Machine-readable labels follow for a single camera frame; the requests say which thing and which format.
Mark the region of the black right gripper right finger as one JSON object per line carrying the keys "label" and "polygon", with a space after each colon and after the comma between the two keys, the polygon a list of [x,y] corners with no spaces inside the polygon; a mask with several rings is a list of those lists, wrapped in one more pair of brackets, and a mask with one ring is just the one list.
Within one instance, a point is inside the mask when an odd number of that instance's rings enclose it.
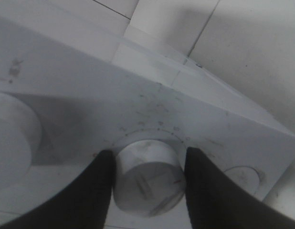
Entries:
{"label": "black right gripper right finger", "polygon": [[295,229],[295,220],[248,194],[199,148],[187,148],[184,174],[194,229]]}

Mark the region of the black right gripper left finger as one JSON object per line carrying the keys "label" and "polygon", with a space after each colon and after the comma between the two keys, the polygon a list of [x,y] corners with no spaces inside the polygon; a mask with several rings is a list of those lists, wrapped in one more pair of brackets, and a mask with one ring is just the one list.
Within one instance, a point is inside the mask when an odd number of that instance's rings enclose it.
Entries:
{"label": "black right gripper left finger", "polygon": [[1,229],[102,229],[114,183],[114,153],[102,150],[67,187]]}

